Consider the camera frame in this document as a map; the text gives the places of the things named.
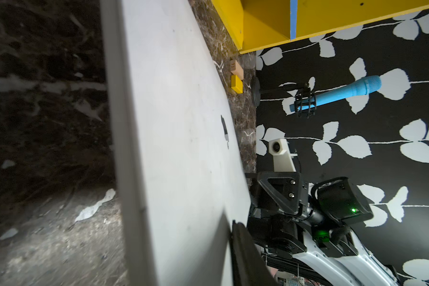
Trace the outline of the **silver laptop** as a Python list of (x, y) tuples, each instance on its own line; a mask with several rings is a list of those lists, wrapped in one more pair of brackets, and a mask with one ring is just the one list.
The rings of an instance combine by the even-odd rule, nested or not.
[(101, 1), (133, 286), (231, 286), (250, 196), (230, 106), (188, 1)]

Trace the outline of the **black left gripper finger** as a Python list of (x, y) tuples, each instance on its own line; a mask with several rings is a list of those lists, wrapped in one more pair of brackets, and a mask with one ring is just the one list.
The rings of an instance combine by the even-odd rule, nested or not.
[(240, 222), (232, 222), (230, 248), (235, 286), (275, 285), (275, 280), (262, 260), (250, 233)]

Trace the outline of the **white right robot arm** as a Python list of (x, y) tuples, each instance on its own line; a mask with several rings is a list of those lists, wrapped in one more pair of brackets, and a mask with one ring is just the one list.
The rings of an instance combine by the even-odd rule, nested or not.
[(247, 174), (252, 181), (247, 229), (266, 264), (325, 286), (397, 286), (394, 267), (382, 264), (352, 226), (373, 208), (346, 177), (310, 186), (298, 172)]

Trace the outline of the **yellow two-tier toy shelf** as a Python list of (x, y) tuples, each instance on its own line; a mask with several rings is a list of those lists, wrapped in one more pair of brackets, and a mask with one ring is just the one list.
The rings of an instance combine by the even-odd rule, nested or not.
[(429, 0), (235, 0), (212, 4), (240, 54), (429, 9)]

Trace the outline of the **yellow flat block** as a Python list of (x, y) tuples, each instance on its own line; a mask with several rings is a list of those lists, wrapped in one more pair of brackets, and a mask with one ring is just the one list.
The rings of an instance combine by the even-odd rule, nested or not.
[(243, 81), (237, 75), (231, 75), (231, 89), (236, 94), (243, 93)]

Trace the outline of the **wooden block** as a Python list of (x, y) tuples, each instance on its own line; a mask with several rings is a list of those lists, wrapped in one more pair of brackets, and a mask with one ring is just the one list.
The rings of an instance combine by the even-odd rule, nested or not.
[(230, 72), (233, 75), (238, 76), (240, 80), (244, 80), (244, 70), (240, 63), (235, 59), (232, 59), (230, 62)]

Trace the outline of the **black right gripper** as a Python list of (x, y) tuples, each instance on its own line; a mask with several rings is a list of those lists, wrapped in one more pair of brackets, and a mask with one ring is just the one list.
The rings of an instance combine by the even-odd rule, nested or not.
[(292, 257), (306, 253), (304, 234), (324, 221), (317, 201), (309, 194), (309, 183), (299, 172), (247, 173), (251, 179), (251, 202), (265, 212), (251, 219), (248, 230), (264, 248)]

